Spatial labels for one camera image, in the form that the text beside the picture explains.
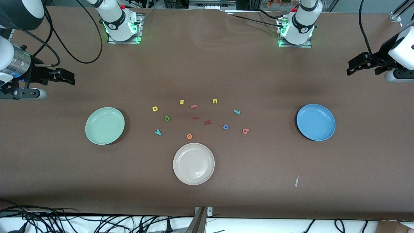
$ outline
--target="brown table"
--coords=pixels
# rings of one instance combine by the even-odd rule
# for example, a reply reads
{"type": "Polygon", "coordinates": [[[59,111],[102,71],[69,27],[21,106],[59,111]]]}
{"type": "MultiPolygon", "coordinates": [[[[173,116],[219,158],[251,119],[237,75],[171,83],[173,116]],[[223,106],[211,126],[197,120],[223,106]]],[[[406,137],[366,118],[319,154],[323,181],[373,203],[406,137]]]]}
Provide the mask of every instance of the brown table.
{"type": "MultiPolygon", "coordinates": [[[[50,12],[68,48],[94,58],[98,36],[83,9],[50,12]]],[[[387,14],[363,21],[374,51],[400,30],[387,14]]],[[[318,26],[312,49],[279,48],[274,28],[217,10],[156,10],[140,45],[105,44],[90,65],[53,37],[76,85],[40,85],[45,100],[1,102],[1,197],[89,213],[192,215],[194,206],[213,206],[222,217],[414,220],[414,84],[388,83],[373,70],[346,75],[348,60],[366,51],[357,14],[321,14],[318,26]],[[327,141],[310,141],[296,127],[310,103],[335,116],[327,141]],[[84,132],[101,107],[126,118],[121,138],[107,146],[84,132]],[[199,186],[181,183],[172,169],[189,142],[208,146],[216,161],[199,186]]],[[[47,33],[46,23],[34,31],[47,33]]],[[[13,41],[32,53],[40,45],[22,32],[13,41]]],[[[47,49],[39,58],[55,61],[47,49]]]]}

